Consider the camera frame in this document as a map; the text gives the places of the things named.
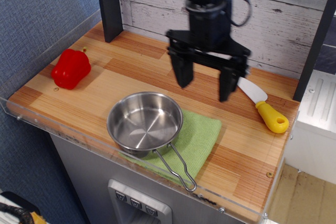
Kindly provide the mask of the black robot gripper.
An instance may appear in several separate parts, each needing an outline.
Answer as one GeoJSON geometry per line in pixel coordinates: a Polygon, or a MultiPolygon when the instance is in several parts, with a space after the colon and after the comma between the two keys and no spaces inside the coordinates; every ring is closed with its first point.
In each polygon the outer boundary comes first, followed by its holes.
{"type": "Polygon", "coordinates": [[[231,3],[197,5],[187,3],[189,30],[169,30],[169,55],[178,85],[193,80],[193,63],[220,71],[219,100],[225,102],[236,90],[239,77],[247,74],[250,50],[234,41],[231,3]]]}

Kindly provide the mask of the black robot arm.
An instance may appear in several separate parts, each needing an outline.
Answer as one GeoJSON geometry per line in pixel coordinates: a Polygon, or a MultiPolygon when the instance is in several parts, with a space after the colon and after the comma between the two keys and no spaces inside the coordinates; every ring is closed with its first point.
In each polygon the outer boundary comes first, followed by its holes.
{"type": "MultiPolygon", "coordinates": [[[[248,6],[249,0],[243,0],[248,6]]],[[[186,0],[189,14],[188,30],[169,30],[168,54],[181,88],[194,78],[195,63],[217,69],[219,74],[219,100],[227,101],[236,90],[238,80],[247,72],[247,58],[251,52],[234,41],[231,26],[232,0],[186,0]]]]}

